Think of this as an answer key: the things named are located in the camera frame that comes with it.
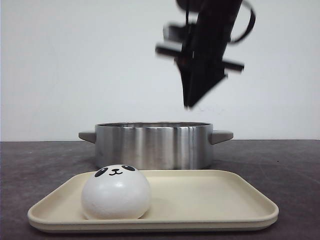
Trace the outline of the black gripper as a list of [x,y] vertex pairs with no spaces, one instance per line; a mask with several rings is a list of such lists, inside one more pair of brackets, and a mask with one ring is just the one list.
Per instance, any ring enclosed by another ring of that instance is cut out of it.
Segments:
[[[185,25],[164,26],[163,38],[181,43],[182,48],[175,50],[158,44],[155,52],[175,58],[181,76],[183,105],[192,109],[226,77],[224,69],[237,72],[244,69],[242,64],[223,60],[242,1],[177,0],[176,4],[185,11]],[[193,70],[190,61],[196,65],[213,65],[216,69]]]

